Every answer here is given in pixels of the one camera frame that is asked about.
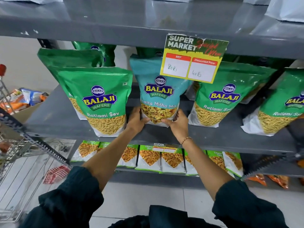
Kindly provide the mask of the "person's left hand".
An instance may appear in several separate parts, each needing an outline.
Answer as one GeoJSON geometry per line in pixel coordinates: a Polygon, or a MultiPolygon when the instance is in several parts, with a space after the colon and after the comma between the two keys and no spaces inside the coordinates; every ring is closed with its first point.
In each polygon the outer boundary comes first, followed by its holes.
{"type": "Polygon", "coordinates": [[[126,126],[127,132],[129,132],[133,136],[141,132],[143,127],[145,126],[141,124],[141,119],[141,107],[134,107],[131,114],[129,115],[128,123],[126,126]]]}

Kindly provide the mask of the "person's right hand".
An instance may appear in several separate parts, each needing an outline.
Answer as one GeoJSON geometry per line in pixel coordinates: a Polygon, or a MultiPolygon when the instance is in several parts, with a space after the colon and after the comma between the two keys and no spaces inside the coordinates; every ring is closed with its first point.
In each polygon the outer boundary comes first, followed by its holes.
{"type": "Polygon", "coordinates": [[[184,114],[182,109],[177,111],[173,124],[169,126],[177,141],[182,145],[188,136],[188,117],[184,114]]]}

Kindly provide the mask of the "teal snack mix packet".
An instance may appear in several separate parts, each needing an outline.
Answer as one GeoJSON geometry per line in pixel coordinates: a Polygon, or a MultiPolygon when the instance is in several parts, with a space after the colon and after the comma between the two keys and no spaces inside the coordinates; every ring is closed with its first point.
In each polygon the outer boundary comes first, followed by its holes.
{"type": "Polygon", "coordinates": [[[192,84],[192,81],[162,76],[162,58],[140,58],[136,54],[130,57],[130,66],[138,82],[143,118],[149,118],[148,124],[168,127],[162,119],[173,120],[180,104],[180,96],[192,84]]]}

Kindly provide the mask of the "person's right forearm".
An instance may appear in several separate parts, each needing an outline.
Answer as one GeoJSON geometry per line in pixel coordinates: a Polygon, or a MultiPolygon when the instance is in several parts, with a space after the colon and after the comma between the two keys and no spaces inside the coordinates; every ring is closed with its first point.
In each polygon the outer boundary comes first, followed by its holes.
{"type": "Polygon", "coordinates": [[[200,179],[215,201],[219,189],[227,182],[234,180],[226,171],[214,163],[189,137],[182,147],[188,152],[188,156],[195,167],[200,179]]]}

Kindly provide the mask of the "person's left forearm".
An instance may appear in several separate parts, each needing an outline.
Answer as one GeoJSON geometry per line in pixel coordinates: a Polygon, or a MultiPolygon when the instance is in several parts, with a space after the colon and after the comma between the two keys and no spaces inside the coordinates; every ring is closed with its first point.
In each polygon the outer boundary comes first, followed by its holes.
{"type": "Polygon", "coordinates": [[[82,165],[82,167],[85,167],[92,176],[97,179],[101,192],[113,176],[127,145],[141,132],[142,128],[143,127],[127,126],[106,148],[102,149],[82,165]]]}

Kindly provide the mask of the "small shelf price label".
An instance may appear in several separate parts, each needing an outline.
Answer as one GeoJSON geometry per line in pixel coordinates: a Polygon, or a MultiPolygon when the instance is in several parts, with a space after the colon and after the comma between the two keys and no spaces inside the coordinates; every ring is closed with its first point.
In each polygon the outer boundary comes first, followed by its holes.
{"type": "Polygon", "coordinates": [[[152,151],[155,152],[165,152],[165,153],[176,153],[179,145],[164,144],[164,143],[154,143],[152,146],[152,151]]]}

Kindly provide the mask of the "row of small green packets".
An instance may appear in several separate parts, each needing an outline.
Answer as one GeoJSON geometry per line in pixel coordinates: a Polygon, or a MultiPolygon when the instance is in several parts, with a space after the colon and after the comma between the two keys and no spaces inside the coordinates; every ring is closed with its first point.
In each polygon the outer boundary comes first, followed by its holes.
{"type": "MultiPolygon", "coordinates": [[[[85,162],[106,148],[109,142],[82,141],[71,158],[71,162],[85,162]]],[[[214,163],[233,178],[244,175],[239,153],[204,150],[214,163]]],[[[181,148],[161,148],[155,146],[128,144],[117,167],[133,168],[157,173],[178,173],[199,176],[189,154],[181,148]]]]}

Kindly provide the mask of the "yellow green price tag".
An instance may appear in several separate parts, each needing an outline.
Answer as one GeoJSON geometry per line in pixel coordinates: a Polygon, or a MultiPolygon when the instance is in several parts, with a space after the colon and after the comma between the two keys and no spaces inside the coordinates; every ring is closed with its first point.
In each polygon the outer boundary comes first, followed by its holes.
{"type": "Polygon", "coordinates": [[[168,34],[160,75],[212,84],[228,44],[223,40],[168,34]]]}

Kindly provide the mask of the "large green snack packet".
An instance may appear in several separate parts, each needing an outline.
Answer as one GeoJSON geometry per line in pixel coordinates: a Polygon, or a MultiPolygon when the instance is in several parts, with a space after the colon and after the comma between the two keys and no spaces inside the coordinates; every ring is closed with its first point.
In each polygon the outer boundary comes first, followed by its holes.
{"type": "MultiPolygon", "coordinates": [[[[222,61],[224,62],[235,62],[235,63],[245,63],[254,66],[268,67],[272,69],[280,69],[289,67],[295,60],[292,59],[282,59],[273,57],[252,57],[252,56],[240,56],[232,54],[224,54],[222,61]]],[[[248,104],[253,97],[260,91],[262,87],[266,85],[269,81],[270,76],[260,81],[240,102],[241,104],[248,104]]]]}
{"type": "Polygon", "coordinates": [[[136,47],[136,51],[139,58],[162,57],[164,53],[164,49],[159,48],[136,47]]]}
{"type": "Polygon", "coordinates": [[[61,68],[58,75],[98,137],[117,137],[126,127],[132,72],[118,67],[61,68]]]}
{"type": "Polygon", "coordinates": [[[115,49],[116,45],[91,43],[91,42],[78,42],[72,41],[72,45],[76,50],[98,50],[101,55],[100,67],[115,67],[115,49]]]}
{"type": "Polygon", "coordinates": [[[217,128],[219,123],[276,69],[244,63],[222,62],[212,84],[200,83],[188,123],[217,128]]]}
{"type": "Polygon", "coordinates": [[[243,119],[248,134],[273,136],[304,114],[304,68],[286,68],[276,89],[243,119]]]}
{"type": "Polygon", "coordinates": [[[39,49],[37,53],[40,61],[51,72],[56,81],[71,101],[71,104],[80,120],[87,120],[75,97],[67,89],[65,82],[58,75],[59,68],[63,67],[102,67],[104,56],[98,50],[63,50],[63,49],[39,49]]]}

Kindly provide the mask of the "grey metal shelf unit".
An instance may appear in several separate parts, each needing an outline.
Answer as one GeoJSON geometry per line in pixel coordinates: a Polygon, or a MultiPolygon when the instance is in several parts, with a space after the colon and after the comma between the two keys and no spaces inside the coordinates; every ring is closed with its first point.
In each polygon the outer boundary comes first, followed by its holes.
{"type": "MultiPolygon", "coordinates": [[[[194,0],[172,3],[153,0],[64,0],[35,5],[0,3],[0,36],[83,40],[115,45],[161,48],[167,34],[229,41],[227,52],[236,55],[304,59],[304,23],[281,22],[265,15],[266,6],[242,0],[194,0]]],[[[256,108],[237,106],[219,128],[190,126],[192,138],[205,149],[248,153],[248,175],[257,172],[304,177],[304,168],[278,155],[295,158],[304,153],[304,121],[294,122],[273,137],[249,135],[241,129],[242,116],[256,108]]],[[[39,137],[97,140],[87,122],[77,120],[60,86],[22,124],[2,109],[0,121],[62,164],[66,158],[39,137]]],[[[119,183],[203,188],[198,177],[157,174],[120,168],[110,181],[119,183]]]]}

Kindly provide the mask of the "red checked cloth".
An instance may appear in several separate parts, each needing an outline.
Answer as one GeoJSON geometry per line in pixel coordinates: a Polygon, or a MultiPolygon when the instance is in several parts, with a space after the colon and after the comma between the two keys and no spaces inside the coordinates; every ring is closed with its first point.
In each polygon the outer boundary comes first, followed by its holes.
{"type": "Polygon", "coordinates": [[[71,168],[65,165],[49,169],[43,179],[43,184],[58,183],[70,173],[70,170],[71,168]]]}

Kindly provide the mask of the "dark green jacket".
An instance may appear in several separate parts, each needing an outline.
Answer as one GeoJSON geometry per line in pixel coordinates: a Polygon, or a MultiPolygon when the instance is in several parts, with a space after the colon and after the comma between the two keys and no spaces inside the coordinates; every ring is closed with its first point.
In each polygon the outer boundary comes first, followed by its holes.
{"type": "MultiPolygon", "coordinates": [[[[89,228],[93,213],[104,197],[97,179],[84,167],[72,168],[57,189],[39,196],[18,228],[89,228]]],[[[240,180],[225,183],[217,192],[212,213],[227,228],[289,228],[273,203],[254,195],[240,180]]],[[[108,228],[220,228],[187,212],[151,205],[148,215],[136,215],[108,228]]]]}

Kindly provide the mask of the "blue white snack packet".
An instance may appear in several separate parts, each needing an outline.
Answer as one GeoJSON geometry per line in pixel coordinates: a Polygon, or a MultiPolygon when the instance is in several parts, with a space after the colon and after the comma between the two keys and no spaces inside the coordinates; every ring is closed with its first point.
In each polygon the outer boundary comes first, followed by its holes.
{"type": "Polygon", "coordinates": [[[20,88],[20,91],[23,94],[24,102],[30,106],[44,102],[49,94],[41,91],[34,91],[28,88],[20,88]]]}

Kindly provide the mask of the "brown cardboard box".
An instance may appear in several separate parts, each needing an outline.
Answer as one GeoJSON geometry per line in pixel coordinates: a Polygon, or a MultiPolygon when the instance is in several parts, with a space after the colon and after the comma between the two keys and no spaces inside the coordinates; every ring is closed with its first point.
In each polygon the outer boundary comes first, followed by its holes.
{"type": "MultiPolygon", "coordinates": [[[[42,104],[38,103],[35,106],[28,107],[22,111],[19,111],[12,116],[16,118],[19,122],[24,124],[26,120],[33,114],[33,112],[42,104]]],[[[20,140],[23,137],[11,127],[3,124],[0,121],[0,140],[20,140]]]]}

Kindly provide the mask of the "orange white snack packet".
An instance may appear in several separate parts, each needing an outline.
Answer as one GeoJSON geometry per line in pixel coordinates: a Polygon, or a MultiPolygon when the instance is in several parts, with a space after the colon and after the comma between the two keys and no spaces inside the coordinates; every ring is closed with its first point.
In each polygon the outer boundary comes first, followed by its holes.
{"type": "Polygon", "coordinates": [[[0,98],[0,108],[8,112],[10,115],[20,112],[30,105],[25,101],[23,92],[15,89],[12,93],[0,98]]]}

